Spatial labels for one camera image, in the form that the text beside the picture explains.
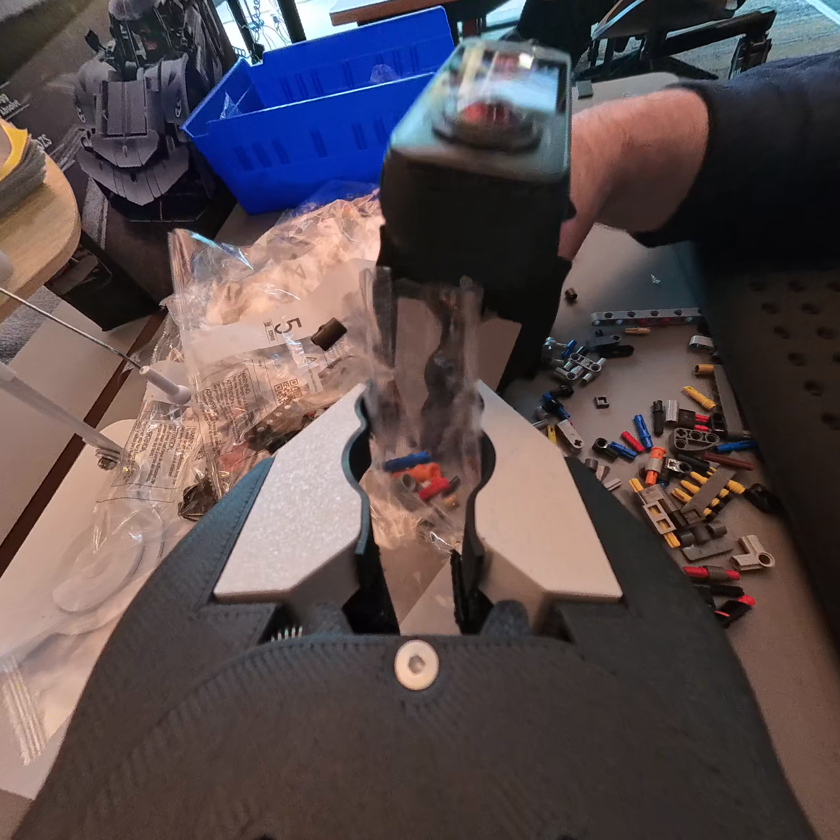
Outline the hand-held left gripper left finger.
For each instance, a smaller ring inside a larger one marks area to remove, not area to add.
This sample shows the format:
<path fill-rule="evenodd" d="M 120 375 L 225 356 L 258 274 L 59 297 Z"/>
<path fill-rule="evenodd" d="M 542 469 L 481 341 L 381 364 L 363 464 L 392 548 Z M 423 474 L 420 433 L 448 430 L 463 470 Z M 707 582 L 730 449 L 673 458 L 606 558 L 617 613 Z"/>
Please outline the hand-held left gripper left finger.
<path fill-rule="evenodd" d="M 355 386 L 277 450 L 215 584 L 219 602 L 279 603 L 299 618 L 331 602 L 353 630 L 375 632 L 365 392 Z"/>

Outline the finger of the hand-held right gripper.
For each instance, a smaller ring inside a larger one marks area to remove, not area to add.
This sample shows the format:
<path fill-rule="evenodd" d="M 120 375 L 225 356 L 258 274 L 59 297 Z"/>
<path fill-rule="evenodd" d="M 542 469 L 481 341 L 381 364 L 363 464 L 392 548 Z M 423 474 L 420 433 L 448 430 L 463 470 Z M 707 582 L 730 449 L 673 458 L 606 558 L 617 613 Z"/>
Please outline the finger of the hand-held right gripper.
<path fill-rule="evenodd" d="M 497 393 L 520 325 L 498 316 L 451 313 L 451 426 L 506 428 L 516 412 Z"/>
<path fill-rule="evenodd" d="M 449 422 L 455 404 L 450 340 L 455 288 L 399 279 L 395 308 L 394 387 L 409 422 Z"/>

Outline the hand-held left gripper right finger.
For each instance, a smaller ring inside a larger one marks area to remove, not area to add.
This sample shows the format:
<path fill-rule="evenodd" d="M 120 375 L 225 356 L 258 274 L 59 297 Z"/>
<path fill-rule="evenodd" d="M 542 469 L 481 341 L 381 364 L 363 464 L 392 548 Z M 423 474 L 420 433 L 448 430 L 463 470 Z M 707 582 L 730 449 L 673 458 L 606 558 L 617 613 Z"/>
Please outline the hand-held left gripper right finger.
<path fill-rule="evenodd" d="M 451 560 L 455 621 L 477 634 L 492 606 L 517 602 L 531 629 L 558 602 L 614 604 L 622 588 L 562 450 L 484 382 L 480 478 Z"/>

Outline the small clear lego bag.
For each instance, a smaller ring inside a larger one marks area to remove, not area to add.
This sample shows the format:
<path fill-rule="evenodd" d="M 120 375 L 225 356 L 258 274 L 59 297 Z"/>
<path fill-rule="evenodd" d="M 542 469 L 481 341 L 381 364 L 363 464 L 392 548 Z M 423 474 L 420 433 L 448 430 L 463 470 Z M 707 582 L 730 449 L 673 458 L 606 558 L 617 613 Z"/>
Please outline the small clear lego bag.
<path fill-rule="evenodd" d="M 373 266 L 361 280 L 370 364 L 364 411 L 373 458 L 363 488 L 370 493 L 374 532 L 387 549 L 411 540 L 457 549 L 466 501 L 480 481 L 480 428 L 452 428 L 452 419 L 409 422 L 404 416 L 393 381 L 393 285 L 399 279 L 389 267 Z M 463 276 L 440 285 L 455 288 L 455 310 L 480 320 L 482 289 L 473 280 Z"/>

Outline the person's right forearm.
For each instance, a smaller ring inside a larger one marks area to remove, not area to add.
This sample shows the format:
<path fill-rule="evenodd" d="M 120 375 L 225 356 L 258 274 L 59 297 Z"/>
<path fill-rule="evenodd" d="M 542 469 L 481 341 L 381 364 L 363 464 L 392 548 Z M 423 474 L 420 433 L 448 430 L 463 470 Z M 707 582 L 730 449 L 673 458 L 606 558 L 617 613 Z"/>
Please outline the person's right forearm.
<path fill-rule="evenodd" d="M 673 88 L 707 107 L 705 156 L 668 222 L 635 239 L 789 261 L 838 259 L 838 51 Z"/>

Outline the light grey lego connector cluster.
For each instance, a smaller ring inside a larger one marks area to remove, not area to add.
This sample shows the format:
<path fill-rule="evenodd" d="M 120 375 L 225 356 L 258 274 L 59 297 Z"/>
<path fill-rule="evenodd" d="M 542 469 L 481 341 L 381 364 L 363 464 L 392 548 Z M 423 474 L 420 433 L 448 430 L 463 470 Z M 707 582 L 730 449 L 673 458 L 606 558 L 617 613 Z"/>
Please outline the light grey lego connector cluster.
<path fill-rule="evenodd" d="M 577 340 L 564 343 L 547 338 L 542 345 L 542 363 L 562 382 L 588 385 L 601 375 L 606 365 L 603 356 L 590 355 Z"/>

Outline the crumpled clear lego bag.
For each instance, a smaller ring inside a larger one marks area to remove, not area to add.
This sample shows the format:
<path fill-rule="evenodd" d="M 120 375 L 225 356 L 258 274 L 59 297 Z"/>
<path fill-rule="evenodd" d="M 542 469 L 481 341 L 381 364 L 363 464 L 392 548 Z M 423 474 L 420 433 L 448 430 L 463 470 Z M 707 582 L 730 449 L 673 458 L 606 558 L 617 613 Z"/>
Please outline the crumpled clear lego bag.
<path fill-rule="evenodd" d="M 373 261 L 380 249 L 380 191 L 310 203 L 303 212 L 279 220 L 243 248 L 254 270 L 275 270 L 282 277 L 312 285 L 328 270 L 351 259 Z"/>

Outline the pile of loose lego pieces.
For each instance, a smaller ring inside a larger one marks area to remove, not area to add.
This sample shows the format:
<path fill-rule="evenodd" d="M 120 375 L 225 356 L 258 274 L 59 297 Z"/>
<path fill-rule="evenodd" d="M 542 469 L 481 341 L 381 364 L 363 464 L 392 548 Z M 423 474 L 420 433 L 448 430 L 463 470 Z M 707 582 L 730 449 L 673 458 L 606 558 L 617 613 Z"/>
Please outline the pile of loose lego pieces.
<path fill-rule="evenodd" d="M 781 616 L 784 535 L 715 342 L 704 319 L 595 328 L 599 311 L 697 308 L 604 303 L 599 291 L 569 281 L 550 337 L 605 357 L 601 375 L 570 385 L 542 363 L 521 407 L 657 534 L 717 622 L 753 641 Z"/>

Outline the long light grey lego beam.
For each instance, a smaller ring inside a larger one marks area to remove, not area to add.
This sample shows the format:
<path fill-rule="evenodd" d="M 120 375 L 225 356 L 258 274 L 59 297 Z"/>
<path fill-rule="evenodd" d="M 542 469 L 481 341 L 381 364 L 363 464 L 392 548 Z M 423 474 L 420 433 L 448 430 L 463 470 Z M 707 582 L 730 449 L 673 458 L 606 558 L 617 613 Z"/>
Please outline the long light grey lego beam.
<path fill-rule="evenodd" d="M 595 328 L 653 328 L 694 324 L 702 319 L 698 308 L 611 310 L 592 313 L 591 325 Z"/>

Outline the dark lego set box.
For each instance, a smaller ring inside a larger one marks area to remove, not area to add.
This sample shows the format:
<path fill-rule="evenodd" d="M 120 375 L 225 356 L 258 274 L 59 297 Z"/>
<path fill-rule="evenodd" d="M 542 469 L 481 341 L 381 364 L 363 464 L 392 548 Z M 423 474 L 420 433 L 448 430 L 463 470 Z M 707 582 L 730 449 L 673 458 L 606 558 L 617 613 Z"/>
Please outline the dark lego set box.
<path fill-rule="evenodd" d="M 1 2 L 2 119 L 70 184 L 80 243 L 46 282 L 109 331 L 172 294 L 169 233 L 232 196 L 184 131 L 235 63 L 217 3 Z"/>

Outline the person's right hand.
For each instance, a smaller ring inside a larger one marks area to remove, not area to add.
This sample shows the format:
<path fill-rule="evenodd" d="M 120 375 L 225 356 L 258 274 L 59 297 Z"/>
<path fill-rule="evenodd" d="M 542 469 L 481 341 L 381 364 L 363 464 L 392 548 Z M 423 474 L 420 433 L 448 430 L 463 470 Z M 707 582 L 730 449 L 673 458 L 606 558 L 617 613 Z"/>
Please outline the person's right hand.
<path fill-rule="evenodd" d="M 560 257 L 572 260 L 592 228 L 646 234 L 665 225 L 686 199 L 704 161 L 706 103 L 670 87 L 608 101 L 572 118 L 570 200 Z"/>

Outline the clear bag with warning print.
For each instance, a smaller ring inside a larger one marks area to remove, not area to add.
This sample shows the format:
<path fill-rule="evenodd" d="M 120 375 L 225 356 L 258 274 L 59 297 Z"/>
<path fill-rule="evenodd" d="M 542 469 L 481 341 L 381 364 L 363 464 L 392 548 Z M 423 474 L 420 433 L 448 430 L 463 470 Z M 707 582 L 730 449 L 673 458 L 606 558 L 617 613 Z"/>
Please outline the clear bag with warning print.
<path fill-rule="evenodd" d="M 278 405 L 257 390 L 203 389 L 197 405 L 144 401 L 124 456 L 96 500 L 101 536 L 176 530 L 203 518 L 270 454 Z"/>

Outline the blue storage bin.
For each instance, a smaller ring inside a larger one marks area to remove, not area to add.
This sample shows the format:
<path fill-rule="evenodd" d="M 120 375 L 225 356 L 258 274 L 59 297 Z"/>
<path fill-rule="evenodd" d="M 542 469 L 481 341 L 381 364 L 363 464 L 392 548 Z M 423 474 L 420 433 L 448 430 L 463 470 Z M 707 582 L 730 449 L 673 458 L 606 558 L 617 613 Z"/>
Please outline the blue storage bin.
<path fill-rule="evenodd" d="M 265 53 L 250 70 L 267 107 L 434 77 L 454 50 L 442 7 L 392 17 Z"/>
<path fill-rule="evenodd" d="M 184 130 L 250 215 L 295 207 L 328 182 L 380 179 L 394 127 L 432 73 L 324 98 L 209 119 L 207 99 Z"/>

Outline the brown office desk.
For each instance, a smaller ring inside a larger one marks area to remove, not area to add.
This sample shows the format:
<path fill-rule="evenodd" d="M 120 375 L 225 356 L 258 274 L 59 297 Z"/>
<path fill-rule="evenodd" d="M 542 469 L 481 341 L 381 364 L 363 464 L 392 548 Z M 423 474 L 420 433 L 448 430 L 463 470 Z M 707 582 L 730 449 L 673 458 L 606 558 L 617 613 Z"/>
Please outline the brown office desk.
<path fill-rule="evenodd" d="M 330 23 L 365 25 L 379 20 L 412 14 L 431 7 L 454 8 L 457 1 L 338 1 L 329 10 Z"/>

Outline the flat serrated clear bag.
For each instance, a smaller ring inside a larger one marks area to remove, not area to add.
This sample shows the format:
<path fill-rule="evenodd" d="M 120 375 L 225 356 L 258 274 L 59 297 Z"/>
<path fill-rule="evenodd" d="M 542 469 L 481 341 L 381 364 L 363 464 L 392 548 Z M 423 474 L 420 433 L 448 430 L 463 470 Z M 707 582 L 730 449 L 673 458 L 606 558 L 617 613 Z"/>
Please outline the flat serrated clear bag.
<path fill-rule="evenodd" d="M 2 606 L 2 759 L 16 770 L 46 754 L 74 711 L 110 633 L 159 566 L 161 515 L 134 509 L 75 536 L 22 617 Z"/>

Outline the wooden book stand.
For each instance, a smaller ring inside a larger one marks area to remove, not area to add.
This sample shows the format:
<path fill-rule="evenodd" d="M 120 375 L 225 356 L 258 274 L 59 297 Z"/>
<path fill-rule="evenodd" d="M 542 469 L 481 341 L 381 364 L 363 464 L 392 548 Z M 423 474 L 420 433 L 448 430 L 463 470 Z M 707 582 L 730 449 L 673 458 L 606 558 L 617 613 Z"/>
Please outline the wooden book stand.
<path fill-rule="evenodd" d="M 2 216 L 2 285 L 21 298 L 43 289 L 73 256 L 81 219 L 67 178 L 49 157 L 44 181 Z M 20 378 L 93 427 L 118 419 L 136 371 L 117 355 L 52 321 L 40 325 L 13 359 Z M 83 442 L 60 420 L 2 394 L 2 576 L 74 466 Z"/>

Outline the yellow-edged instruction booklet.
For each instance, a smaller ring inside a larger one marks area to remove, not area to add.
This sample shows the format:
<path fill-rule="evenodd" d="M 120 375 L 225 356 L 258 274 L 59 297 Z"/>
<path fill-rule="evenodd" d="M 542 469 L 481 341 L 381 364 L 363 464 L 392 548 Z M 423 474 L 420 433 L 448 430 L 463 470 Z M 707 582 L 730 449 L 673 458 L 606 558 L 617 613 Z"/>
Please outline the yellow-edged instruction booklet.
<path fill-rule="evenodd" d="M 25 129 L 1 121 L 1 216 L 13 211 L 46 178 L 46 155 Z"/>

